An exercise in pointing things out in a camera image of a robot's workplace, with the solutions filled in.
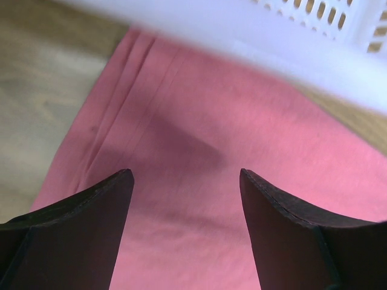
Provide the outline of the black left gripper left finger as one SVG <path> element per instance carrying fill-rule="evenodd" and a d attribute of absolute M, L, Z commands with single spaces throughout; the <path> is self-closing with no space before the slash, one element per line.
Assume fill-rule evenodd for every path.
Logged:
<path fill-rule="evenodd" d="M 120 170 L 1 224 L 1 289 L 109 289 L 133 188 Z"/>

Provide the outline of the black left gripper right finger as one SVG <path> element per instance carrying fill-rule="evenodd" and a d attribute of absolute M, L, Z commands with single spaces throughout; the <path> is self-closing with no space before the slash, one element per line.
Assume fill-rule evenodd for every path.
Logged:
<path fill-rule="evenodd" d="M 262 289 L 385 289 L 386 223 L 336 214 L 251 170 L 239 176 Z"/>

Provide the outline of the dusty red t-shirt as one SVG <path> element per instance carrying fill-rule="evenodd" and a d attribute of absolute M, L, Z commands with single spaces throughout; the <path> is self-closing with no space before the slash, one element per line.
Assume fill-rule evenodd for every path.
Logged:
<path fill-rule="evenodd" d="M 135 185 L 112 289 L 258 289 L 243 168 L 327 210 L 386 219 L 386 158 L 301 93 L 130 29 L 33 209 L 130 169 Z"/>

